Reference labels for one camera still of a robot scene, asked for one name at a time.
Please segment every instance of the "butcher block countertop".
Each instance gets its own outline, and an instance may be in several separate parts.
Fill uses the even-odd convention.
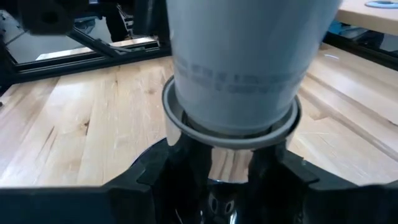
[[[21,83],[0,97],[0,187],[101,185],[165,137],[170,57]],[[398,72],[322,45],[289,150],[356,184],[398,179]]]
[[[371,0],[343,0],[336,20],[385,34],[398,35],[398,9],[365,6],[369,1]]]

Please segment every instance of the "wood grain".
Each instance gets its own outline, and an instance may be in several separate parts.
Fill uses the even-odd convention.
[[[369,1],[343,0],[336,19],[354,26],[398,35],[398,9],[376,9],[365,6]]]
[[[172,74],[166,57],[12,86],[0,98],[0,186],[117,176],[165,136],[160,96]],[[323,45],[289,150],[357,184],[398,179],[397,95],[397,72]]]

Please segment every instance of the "floor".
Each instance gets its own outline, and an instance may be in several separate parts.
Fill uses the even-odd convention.
[[[25,33],[18,28],[18,22],[3,12],[5,21],[0,23],[3,31],[4,42],[7,43],[10,53],[19,62],[31,62],[41,54],[70,50],[82,45],[65,36],[37,36]],[[111,42],[111,36],[106,27],[105,18],[96,19],[95,28],[90,32],[93,38],[100,38],[103,41]]]

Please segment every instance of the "blue object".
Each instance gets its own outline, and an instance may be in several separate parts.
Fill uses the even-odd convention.
[[[398,3],[391,1],[371,1],[365,4],[367,7],[375,7],[380,9],[398,9]]]

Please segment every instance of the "metal frame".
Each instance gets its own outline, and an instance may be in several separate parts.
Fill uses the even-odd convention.
[[[323,39],[324,43],[330,44],[341,50],[355,54],[372,62],[376,62],[387,68],[398,71],[398,55],[382,49],[376,49],[357,43],[346,37],[327,33]]]
[[[99,68],[139,62],[153,58],[171,55],[169,45],[160,45],[154,40],[142,44],[133,44],[124,47],[113,47],[102,40],[95,40],[90,36],[74,29],[69,37],[89,47],[93,52],[87,52],[64,57],[38,60],[28,63],[16,63],[12,55],[7,52],[3,55],[3,64],[10,65],[5,74],[0,74],[0,86],[9,86],[15,83],[29,82],[43,78],[59,77],[71,73],[84,72]]]

